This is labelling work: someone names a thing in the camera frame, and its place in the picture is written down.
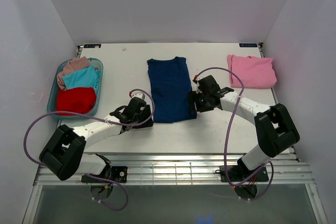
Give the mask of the dark blue t shirt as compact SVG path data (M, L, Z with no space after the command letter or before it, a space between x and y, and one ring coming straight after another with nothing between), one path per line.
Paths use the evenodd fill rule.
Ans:
M192 91L186 59L149 59L148 75L155 104L155 123L174 123L197 118L189 111L188 94Z

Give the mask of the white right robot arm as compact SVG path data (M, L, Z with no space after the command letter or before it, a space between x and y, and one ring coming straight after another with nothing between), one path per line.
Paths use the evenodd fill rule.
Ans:
M195 91L188 93L190 114L219 109L239 116L255 126L257 145L234 166L225 165L221 174L226 182L256 179L267 181L264 166L272 158L300 140L287 110L280 103L267 105L242 97L232 88L220 88L213 76L195 77Z

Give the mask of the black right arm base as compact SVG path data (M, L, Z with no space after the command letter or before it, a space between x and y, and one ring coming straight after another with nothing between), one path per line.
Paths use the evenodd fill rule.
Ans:
M229 165L228 168L228 175L231 182L240 182L250 176L254 170L249 171L242 171L238 167L238 165ZM226 175L225 175L225 167L220 166L219 169L215 171L215 174L219 174L221 178L221 182L228 182ZM267 182L269 181L269 177L267 174L267 170L263 167L259 172L257 172L254 177L250 178L248 182Z

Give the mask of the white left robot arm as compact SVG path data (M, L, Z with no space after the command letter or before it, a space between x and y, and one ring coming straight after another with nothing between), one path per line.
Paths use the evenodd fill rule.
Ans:
M111 162L100 154L85 154L85 149L129 130L152 126L151 108L145 102L145 94L137 92L131 95L128 105L117 108L102 121L73 128L65 124L57 127L39 160L60 180L83 173L105 182L112 175Z

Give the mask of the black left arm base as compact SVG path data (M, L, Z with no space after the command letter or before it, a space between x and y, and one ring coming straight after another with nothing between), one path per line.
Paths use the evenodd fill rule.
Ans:
M106 166L99 175L93 175L91 178L87 175L81 177L82 183L103 183L106 180L112 180L118 183L126 183L128 175L127 166Z

